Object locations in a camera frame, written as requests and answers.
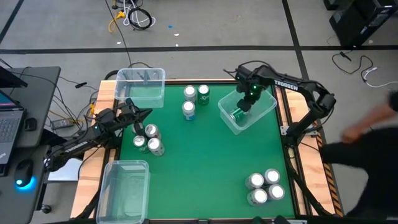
yellow black warning stripe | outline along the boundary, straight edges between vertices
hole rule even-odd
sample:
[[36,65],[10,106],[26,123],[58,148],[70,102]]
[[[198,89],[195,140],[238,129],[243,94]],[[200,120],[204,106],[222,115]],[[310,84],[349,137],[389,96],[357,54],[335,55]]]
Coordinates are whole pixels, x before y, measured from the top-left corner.
[[[317,132],[317,136],[315,138],[317,139],[318,148],[321,148],[323,146],[321,134],[319,132]],[[335,212],[337,215],[342,217],[343,212],[341,209],[340,199],[337,194],[335,181],[333,180],[333,174],[331,173],[331,164],[324,163],[323,170],[325,171],[326,180],[328,182],[329,191],[330,191],[330,195],[331,195],[331,201],[333,202]]]

blue light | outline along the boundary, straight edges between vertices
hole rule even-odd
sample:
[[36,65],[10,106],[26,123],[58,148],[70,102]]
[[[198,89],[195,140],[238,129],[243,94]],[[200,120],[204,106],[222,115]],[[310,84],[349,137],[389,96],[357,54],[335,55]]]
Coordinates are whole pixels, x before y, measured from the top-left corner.
[[20,187],[18,185],[16,186],[17,190],[20,191],[20,192],[28,192],[28,191],[34,190],[35,187],[36,187],[36,178],[35,177],[32,177],[30,179],[30,182],[27,185],[23,186],[23,187]]

laptop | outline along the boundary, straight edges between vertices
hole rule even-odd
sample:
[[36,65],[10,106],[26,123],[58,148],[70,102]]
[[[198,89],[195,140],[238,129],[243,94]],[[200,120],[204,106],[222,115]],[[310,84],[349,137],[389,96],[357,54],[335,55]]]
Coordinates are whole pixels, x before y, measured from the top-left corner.
[[26,110],[0,90],[0,164],[7,164]]

hand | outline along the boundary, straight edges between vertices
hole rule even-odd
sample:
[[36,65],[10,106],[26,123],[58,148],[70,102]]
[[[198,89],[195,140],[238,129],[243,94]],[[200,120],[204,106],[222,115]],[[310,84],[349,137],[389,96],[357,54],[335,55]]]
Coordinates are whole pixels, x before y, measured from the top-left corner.
[[363,130],[357,126],[351,126],[343,131],[342,140],[344,143],[352,143],[361,137]]

person's arm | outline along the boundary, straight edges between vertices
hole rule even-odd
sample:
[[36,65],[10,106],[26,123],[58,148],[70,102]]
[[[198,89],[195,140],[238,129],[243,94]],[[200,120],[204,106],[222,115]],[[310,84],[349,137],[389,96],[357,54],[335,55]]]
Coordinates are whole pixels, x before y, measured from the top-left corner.
[[398,92],[389,95],[386,102],[377,105],[356,124],[346,128],[342,140],[345,143],[356,141],[371,125],[393,118],[398,111]]

